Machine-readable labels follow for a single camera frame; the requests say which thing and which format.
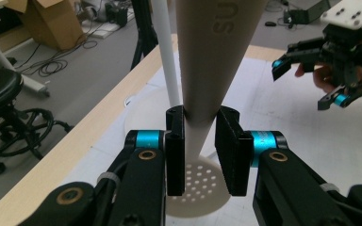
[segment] cardboard box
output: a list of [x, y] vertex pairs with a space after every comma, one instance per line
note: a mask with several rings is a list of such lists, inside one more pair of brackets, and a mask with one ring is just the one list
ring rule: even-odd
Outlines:
[[69, 0], [8, 0], [35, 42], [69, 50], [85, 39]]

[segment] person's hand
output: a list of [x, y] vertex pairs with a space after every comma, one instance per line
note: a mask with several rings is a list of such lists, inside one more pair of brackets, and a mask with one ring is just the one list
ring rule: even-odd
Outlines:
[[[299, 65], [295, 72], [295, 76], [301, 77], [304, 75], [304, 67]], [[357, 67], [357, 77], [362, 81], [362, 68]], [[329, 93], [336, 87], [332, 84], [332, 67], [329, 65], [321, 65], [313, 72], [313, 82], [316, 87], [322, 89], [324, 92]]]

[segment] white pole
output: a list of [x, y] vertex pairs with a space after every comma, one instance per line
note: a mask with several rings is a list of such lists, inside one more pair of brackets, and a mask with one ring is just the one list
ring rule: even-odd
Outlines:
[[164, 77], [166, 79], [167, 93], [170, 106], [181, 105], [178, 95], [178, 85], [175, 73], [172, 35], [170, 31], [170, 19], [167, 8], [167, 0], [152, 0], [152, 9], [156, 21], [158, 46], [160, 48], [161, 61], [163, 62]]

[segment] black stand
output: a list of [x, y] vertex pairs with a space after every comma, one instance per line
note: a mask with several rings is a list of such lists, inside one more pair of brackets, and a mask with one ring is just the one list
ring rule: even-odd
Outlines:
[[157, 46], [158, 42], [152, 25], [148, 1], [132, 0], [131, 2], [138, 28], [138, 42], [131, 65], [131, 70], [133, 70], [140, 63], [142, 54], [146, 57]]

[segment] black office chair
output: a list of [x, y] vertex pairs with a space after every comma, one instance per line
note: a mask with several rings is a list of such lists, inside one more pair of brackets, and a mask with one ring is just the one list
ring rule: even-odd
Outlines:
[[[38, 148], [55, 124], [61, 125], [68, 133], [72, 126], [55, 121], [48, 110], [33, 108], [19, 111], [14, 100], [23, 86], [22, 76], [8, 69], [0, 69], [0, 157], [10, 157], [31, 151], [42, 159]], [[0, 162], [0, 174], [6, 166]]]

